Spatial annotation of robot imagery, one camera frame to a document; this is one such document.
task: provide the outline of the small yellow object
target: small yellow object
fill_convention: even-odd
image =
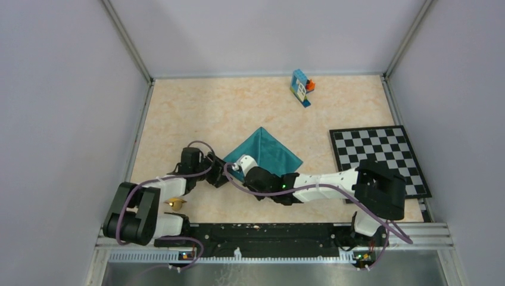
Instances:
[[[172,210],[178,211],[182,208],[182,204],[186,201],[181,198],[169,198],[165,201],[166,204],[172,207]]]

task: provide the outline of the teal cloth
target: teal cloth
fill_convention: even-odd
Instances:
[[[293,173],[303,164],[300,158],[271,136],[263,127],[258,128],[240,146],[228,154],[224,161],[235,163],[242,155],[251,156],[256,160],[258,166],[278,176]],[[244,181],[242,172],[233,171],[231,174],[241,182]]]

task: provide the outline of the lego toy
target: lego toy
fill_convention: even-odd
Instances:
[[[307,79],[303,71],[300,69],[293,71],[290,90],[298,98],[303,107],[310,106],[307,93],[313,92],[315,88],[316,84],[312,80]]]

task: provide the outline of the white wall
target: white wall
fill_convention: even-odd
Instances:
[[[0,285],[82,285],[146,83],[93,1],[0,9]]]
[[[424,0],[112,0],[154,77],[382,73]]]
[[[503,285],[505,1],[438,1],[392,78],[471,285]]]

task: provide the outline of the checkerboard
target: checkerboard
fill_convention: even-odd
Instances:
[[[385,162],[406,180],[406,198],[431,197],[403,126],[330,130],[339,170],[358,167],[360,160]]]

